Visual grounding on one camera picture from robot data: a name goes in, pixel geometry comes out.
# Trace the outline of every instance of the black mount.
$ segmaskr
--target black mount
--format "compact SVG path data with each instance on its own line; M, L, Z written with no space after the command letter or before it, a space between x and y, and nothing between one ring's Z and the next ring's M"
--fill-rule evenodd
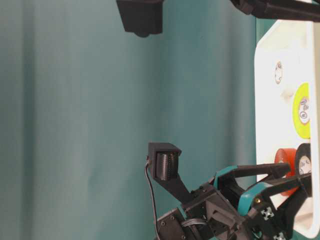
M320 22L320 5L298 0L230 0L247 15L260 19ZM161 34L164 0L116 0L124 30L139 37Z

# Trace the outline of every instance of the red tape roll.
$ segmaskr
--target red tape roll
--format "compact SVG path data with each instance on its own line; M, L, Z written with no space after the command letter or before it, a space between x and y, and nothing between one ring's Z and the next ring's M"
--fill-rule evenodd
M290 177L295 175L295 159L296 159L296 152L295 148L280 148L276 151L274 163L281 164L281 163L289 163L291 171L288 172L285 176ZM293 194L297 189L291 189L289 191L284 191L281 193L282 196L290 196Z

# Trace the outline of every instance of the yellow tape roll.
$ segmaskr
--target yellow tape roll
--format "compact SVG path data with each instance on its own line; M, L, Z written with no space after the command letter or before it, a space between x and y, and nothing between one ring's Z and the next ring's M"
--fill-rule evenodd
M295 93L293 100L293 123L296 132L303 139L310 138L309 85L303 83Z

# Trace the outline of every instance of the black cable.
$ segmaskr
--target black cable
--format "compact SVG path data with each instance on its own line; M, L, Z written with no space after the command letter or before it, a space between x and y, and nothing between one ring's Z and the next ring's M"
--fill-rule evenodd
M149 162L147 162L147 163L145 164L144 174L145 174L146 180L147 180L147 182L148 182L148 184L149 184L150 193L151 193L155 234L156 234L156 237L158 238L158 240L161 240L161 238L159 237L159 231L158 231L155 194L154 194L154 189L153 189L153 187L152 187L150 178L149 178L149 176L148 176L148 166L149 166Z

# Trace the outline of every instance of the black 3d-printed part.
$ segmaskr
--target black 3d-printed part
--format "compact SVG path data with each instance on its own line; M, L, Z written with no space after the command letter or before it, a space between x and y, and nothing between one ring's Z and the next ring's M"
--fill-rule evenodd
M290 165L288 163L243 165L219 176L216 181L218 181L218 190L220 190L237 209L239 199L245 190L238 185L236 178L267 174L267 176L260 181L265 182L280 179L288 172L290 172Z
M197 240L189 227L183 228L181 226L184 220L178 208L160 217L157 220L157 225L161 240Z
M178 174L181 150L166 142L150 142L148 145L149 171L152 178L181 203L192 200L192 196Z
M124 30L139 37L162 33L164 0L116 0Z
M260 19L320 22L320 6L317 4L298 0L231 0L231 2L241 12Z

